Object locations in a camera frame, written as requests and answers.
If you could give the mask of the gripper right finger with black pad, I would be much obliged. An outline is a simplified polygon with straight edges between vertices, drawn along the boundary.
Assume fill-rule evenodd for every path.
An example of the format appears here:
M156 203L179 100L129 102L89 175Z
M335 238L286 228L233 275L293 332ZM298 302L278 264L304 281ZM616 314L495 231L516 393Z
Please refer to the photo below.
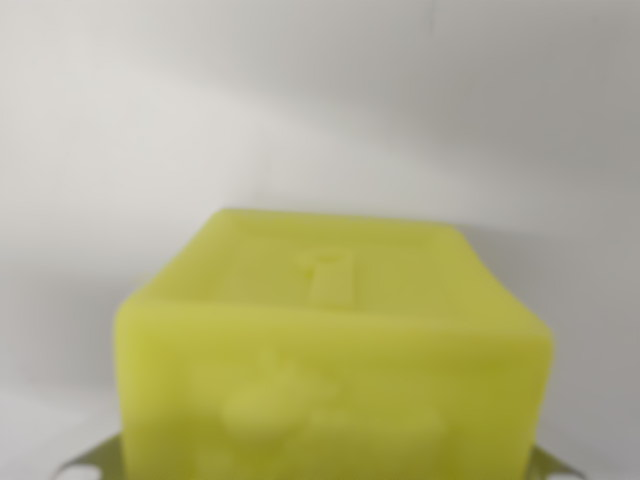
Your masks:
M533 450L533 479L585 480L586 476L540 446L536 446Z

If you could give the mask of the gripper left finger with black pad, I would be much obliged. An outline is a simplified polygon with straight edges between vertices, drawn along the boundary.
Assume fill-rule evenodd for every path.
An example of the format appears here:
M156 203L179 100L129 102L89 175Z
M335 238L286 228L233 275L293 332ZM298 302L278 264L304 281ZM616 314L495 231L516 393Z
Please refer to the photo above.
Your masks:
M64 461L50 479L124 479L121 438L111 436Z

